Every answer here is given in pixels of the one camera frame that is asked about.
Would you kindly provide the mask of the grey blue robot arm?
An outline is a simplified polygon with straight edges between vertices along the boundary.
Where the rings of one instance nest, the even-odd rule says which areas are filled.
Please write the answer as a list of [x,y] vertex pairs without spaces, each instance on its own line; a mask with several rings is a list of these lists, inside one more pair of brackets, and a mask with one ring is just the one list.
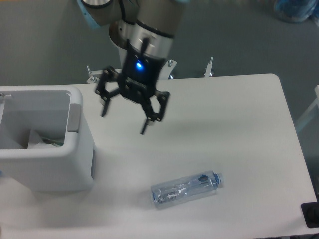
[[121,95],[140,104],[147,126],[165,115],[168,91],[156,89],[168,60],[187,0],[79,0],[78,5],[93,27],[109,26],[112,42],[125,50],[121,72],[112,66],[103,70],[96,87],[107,113],[111,98]]

